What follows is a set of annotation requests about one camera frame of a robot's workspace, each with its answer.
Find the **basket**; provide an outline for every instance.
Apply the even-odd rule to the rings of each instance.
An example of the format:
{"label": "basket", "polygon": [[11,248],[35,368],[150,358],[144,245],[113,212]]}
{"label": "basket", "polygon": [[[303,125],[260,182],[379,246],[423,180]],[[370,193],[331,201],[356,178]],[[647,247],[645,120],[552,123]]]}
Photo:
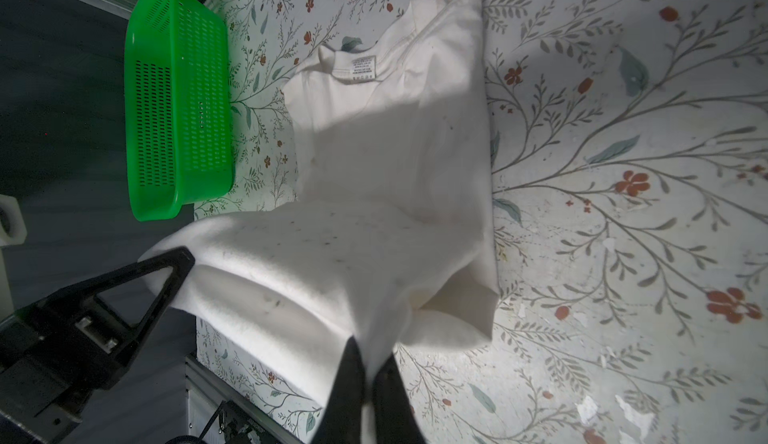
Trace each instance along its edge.
{"label": "basket", "polygon": [[197,0],[139,0],[125,39],[130,208],[174,218],[234,180],[224,22]]}

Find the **leaf print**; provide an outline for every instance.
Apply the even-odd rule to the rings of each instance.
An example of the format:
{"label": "leaf print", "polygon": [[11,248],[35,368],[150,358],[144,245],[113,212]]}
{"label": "leaf print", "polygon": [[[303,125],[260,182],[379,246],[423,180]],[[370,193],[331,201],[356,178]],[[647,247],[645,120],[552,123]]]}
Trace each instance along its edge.
{"label": "leaf print", "polygon": [[600,164],[600,162],[609,161],[622,154],[626,154],[638,143],[639,139],[640,139],[640,135],[638,134],[634,136],[632,139],[627,139],[626,141],[614,142],[610,146],[608,146],[605,150],[595,154],[594,156],[587,159],[586,161],[588,164]]}
{"label": "leaf print", "polygon": [[315,429],[315,415],[310,414],[309,417],[306,418],[306,431],[309,432],[313,429]]}
{"label": "leaf print", "polygon": [[344,52],[349,52],[361,44],[362,41],[358,37],[344,36],[344,38],[341,40],[341,50]]}
{"label": "leaf print", "polygon": [[517,207],[514,203],[506,200],[506,199],[494,199],[493,205],[496,206],[499,209],[506,210],[507,214],[509,214],[509,217],[512,218],[512,220],[520,225],[522,225],[522,219],[520,216],[520,208]]}
{"label": "leaf print", "polygon": [[630,97],[638,95],[648,85],[648,68],[627,49],[623,47],[619,49],[621,49],[619,73],[627,87],[627,95]]}
{"label": "leaf print", "polygon": [[472,394],[475,396],[475,399],[480,401],[482,406],[485,407],[488,412],[496,412],[496,405],[493,403],[491,398],[485,394],[485,392],[481,391],[472,384],[469,384],[469,387],[472,388]]}
{"label": "leaf print", "polygon": [[496,161],[496,154],[498,154],[498,144],[501,142],[502,136],[501,134],[496,131],[496,135],[493,137],[493,140],[491,141],[491,167],[493,167],[493,163]]}

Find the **table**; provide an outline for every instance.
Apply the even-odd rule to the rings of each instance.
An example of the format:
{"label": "table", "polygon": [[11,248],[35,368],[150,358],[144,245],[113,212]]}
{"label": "table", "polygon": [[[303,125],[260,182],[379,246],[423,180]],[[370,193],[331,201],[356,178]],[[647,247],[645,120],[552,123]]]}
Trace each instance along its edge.
{"label": "table", "polygon": [[[230,33],[235,186],[293,200],[281,85],[408,0],[209,0]],[[431,442],[768,440],[766,0],[485,0],[493,342],[398,346]],[[197,358],[308,442],[321,407],[198,320]]]}

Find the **dark gray floor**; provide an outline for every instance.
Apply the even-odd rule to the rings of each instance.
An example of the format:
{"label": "dark gray floor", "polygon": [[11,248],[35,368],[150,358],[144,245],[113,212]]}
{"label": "dark gray floor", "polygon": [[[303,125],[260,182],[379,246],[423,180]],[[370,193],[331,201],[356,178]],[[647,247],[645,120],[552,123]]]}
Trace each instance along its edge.
{"label": "dark gray floor", "polygon": [[[16,307],[136,261],[192,221],[139,223],[125,163],[128,22],[75,0],[0,0],[0,194],[19,199],[28,238],[3,251]],[[138,310],[142,286],[110,304]],[[184,356],[194,318],[169,310],[125,378],[96,395],[64,444],[163,443],[185,433]]]}

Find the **floral pattern surface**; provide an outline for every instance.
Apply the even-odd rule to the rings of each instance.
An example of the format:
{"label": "floral pattern surface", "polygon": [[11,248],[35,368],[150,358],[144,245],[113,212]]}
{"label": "floral pattern surface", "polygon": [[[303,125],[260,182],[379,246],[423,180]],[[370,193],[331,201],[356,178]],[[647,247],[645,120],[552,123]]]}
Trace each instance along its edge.
{"label": "floral pattern surface", "polygon": [[[408,0],[210,0],[236,180],[196,218],[293,200],[280,91]],[[766,0],[485,0],[493,342],[398,346],[430,442],[768,442]],[[306,398],[198,320],[197,357],[308,442]]]}

